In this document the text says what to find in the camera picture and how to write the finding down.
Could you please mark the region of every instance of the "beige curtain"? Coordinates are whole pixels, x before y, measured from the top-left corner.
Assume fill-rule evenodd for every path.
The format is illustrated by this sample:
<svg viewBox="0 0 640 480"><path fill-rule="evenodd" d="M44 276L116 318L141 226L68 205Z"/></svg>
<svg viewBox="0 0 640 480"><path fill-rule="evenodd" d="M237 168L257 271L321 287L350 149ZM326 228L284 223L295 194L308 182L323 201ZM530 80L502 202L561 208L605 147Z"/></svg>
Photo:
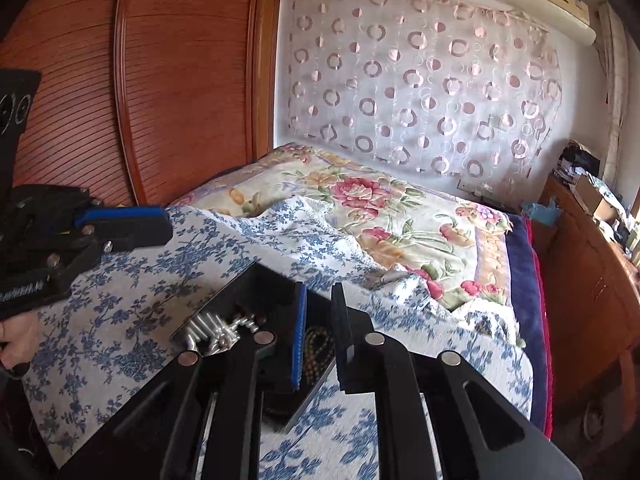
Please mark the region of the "beige curtain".
<svg viewBox="0 0 640 480"><path fill-rule="evenodd" d="M618 170L618 144L625 115L628 93L628 54L625 26L608 3L600 7L602 40L604 43L607 74L607 103L609 105L609 149L604 164L600 165L600 177L613 189Z"/></svg>

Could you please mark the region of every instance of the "red wood panel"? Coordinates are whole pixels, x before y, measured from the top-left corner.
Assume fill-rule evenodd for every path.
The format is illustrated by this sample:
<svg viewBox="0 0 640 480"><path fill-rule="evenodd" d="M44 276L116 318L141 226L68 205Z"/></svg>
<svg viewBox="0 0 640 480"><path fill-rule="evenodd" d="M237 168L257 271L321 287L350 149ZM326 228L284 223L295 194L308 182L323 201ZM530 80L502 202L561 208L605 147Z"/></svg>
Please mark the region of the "red wood panel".
<svg viewBox="0 0 640 480"><path fill-rule="evenodd" d="M168 203L251 160L254 7L118 0L116 103L139 202Z"/></svg>
<svg viewBox="0 0 640 480"><path fill-rule="evenodd" d="M89 187L132 203L113 99L116 0L30 0L0 44L0 65L42 72L14 184Z"/></svg>

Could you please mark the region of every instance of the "blue gripper pad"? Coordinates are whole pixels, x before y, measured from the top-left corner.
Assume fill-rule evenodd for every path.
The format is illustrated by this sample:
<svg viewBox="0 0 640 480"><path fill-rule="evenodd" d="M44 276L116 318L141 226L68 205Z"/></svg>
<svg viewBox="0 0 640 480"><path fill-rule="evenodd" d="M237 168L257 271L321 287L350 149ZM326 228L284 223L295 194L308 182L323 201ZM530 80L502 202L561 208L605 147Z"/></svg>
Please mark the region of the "blue gripper pad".
<svg viewBox="0 0 640 480"><path fill-rule="evenodd" d="M306 329L306 285L296 283L296 297L294 307L297 308L296 325L291 342L291 386L297 390L302 380L302 357Z"/></svg>

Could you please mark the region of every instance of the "open box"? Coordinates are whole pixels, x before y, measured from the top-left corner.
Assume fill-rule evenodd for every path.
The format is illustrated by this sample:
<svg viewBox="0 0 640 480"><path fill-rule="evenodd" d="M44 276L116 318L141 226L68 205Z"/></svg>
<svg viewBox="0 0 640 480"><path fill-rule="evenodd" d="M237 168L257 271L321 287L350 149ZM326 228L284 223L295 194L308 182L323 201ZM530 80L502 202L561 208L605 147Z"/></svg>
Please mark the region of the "open box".
<svg viewBox="0 0 640 480"><path fill-rule="evenodd" d="M284 276L253 263L247 269L227 283L197 314L218 314L222 319L231 320L236 313L244 312L265 319L261 328L269 330L276 316L272 310L277 305L295 308L296 283ZM174 332L172 342L179 348L185 348L186 325L188 320ZM332 335L331 301L319 294L307 291L305 333L311 327L322 327L328 335ZM297 423L315 394L322 387L327 376L335 366L331 359L323 369L318 370L319 379L315 384L308 384L305 374L300 381L300 389L288 394L265 392L263 416L275 430L288 433Z"/></svg>

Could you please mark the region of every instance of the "human hand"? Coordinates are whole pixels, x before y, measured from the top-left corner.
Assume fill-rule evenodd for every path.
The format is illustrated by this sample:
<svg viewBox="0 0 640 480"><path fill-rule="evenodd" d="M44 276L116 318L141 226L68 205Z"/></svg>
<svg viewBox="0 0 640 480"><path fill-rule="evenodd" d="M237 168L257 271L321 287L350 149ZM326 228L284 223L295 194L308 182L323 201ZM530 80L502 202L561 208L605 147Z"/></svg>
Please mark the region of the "human hand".
<svg viewBox="0 0 640 480"><path fill-rule="evenodd" d="M0 350L0 362L7 370L33 359L40 338L40 319L35 310L0 321L0 343L8 345Z"/></svg>

